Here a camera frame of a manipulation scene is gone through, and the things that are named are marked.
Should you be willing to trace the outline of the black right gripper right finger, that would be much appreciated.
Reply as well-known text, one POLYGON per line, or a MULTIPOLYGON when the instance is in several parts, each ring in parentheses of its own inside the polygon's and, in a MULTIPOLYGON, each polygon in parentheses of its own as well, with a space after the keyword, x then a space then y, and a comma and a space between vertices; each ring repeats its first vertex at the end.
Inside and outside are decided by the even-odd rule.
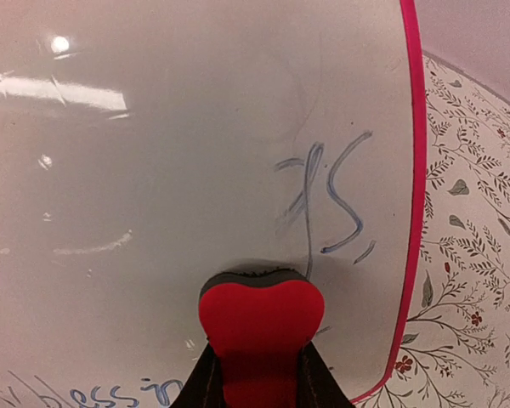
POLYGON ((355 408, 312 342, 299 353, 297 408, 355 408))

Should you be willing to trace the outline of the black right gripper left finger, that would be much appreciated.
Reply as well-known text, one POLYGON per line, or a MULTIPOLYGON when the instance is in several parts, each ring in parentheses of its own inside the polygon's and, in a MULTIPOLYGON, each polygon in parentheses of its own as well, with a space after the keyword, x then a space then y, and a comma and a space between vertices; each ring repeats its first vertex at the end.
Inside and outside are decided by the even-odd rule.
POLYGON ((203 349, 171 408, 225 408, 221 365, 210 343, 203 349))

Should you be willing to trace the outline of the red black whiteboard eraser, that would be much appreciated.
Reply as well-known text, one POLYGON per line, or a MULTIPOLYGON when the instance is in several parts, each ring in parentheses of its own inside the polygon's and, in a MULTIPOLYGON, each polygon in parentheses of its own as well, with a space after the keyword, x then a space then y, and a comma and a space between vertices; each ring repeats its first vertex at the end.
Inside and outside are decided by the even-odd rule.
POLYGON ((210 278, 198 315, 218 358, 226 406, 295 406, 298 358, 324 311, 320 291, 295 269, 210 278))

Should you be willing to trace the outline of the pink framed whiteboard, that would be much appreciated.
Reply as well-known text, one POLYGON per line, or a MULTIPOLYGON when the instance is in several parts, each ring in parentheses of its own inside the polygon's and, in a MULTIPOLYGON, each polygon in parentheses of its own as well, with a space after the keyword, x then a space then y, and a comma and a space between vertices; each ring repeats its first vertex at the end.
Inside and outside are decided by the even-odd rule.
POLYGON ((0 1, 0 407, 170 407, 204 284, 295 269, 389 379, 426 168, 412 1, 0 1))

